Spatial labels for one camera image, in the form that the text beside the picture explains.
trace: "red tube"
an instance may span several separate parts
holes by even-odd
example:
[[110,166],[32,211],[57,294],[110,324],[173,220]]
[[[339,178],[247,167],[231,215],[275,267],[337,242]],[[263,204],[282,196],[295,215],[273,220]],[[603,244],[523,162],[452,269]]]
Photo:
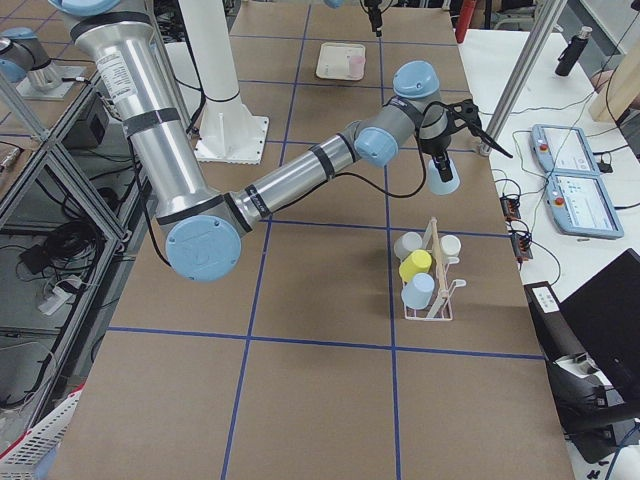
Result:
[[462,8],[460,9],[460,17],[456,24],[456,41],[458,43],[464,42],[464,37],[467,34],[467,29],[471,24],[471,17],[476,9],[477,0],[464,0]]

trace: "white plug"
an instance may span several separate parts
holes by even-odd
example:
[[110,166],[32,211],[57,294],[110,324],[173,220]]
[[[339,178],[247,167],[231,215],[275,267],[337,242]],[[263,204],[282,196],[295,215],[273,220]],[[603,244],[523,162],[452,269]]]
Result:
[[40,310],[45,315],[53,315],[58,311],[62,305],[64,305],[67,300],[69,300],[75,293],[74,289],[80,288],[80,285],[83,284],[83,281],[77,277],[76,275],[70,275],[64,280],[60,280],[55,284],[53,290],[51,291],[51,295],[44,299],[40,305],[38,305],[38,310]]

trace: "dish rack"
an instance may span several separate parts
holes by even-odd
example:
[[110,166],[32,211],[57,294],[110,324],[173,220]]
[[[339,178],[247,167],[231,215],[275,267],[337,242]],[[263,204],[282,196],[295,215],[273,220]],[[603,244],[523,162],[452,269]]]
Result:
[[53,461],[55,449],[67,431],[82,388],[80,386],[71,392],[49,415],[0,453],[0,480],[46,478],[46,472],[42,472],[46,470],[44,464],[49,463],[47,460]]
[[458,257],[445,258],[440,248],[437,220],[432,217],[422,235],[422,248],[431,254],[433,265],[431,272],[435,280],[434,297],[423,310],[414,310],[403,304],[404,318],[407,320],[444,321],[453,320],[453,308],[451,298],[456,289],[465,287],[466,280],[457,278],[450,283],[447,280],[449,267],[460,263]]

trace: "black screen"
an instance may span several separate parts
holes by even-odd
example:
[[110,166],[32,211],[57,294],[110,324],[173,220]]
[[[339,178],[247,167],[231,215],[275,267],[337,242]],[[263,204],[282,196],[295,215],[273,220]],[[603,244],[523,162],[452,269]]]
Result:
[[598,367],[626,401],[640,399],[640,256],[628,249],[560,304]]

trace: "yellow object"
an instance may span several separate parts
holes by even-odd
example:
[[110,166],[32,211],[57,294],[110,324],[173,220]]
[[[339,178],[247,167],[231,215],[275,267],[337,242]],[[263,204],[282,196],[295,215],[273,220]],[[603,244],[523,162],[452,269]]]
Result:
[[400,264],[400,277],[409,283],[417,273],[427,273],[431,268],[431,255],[426,250],[414,250]]

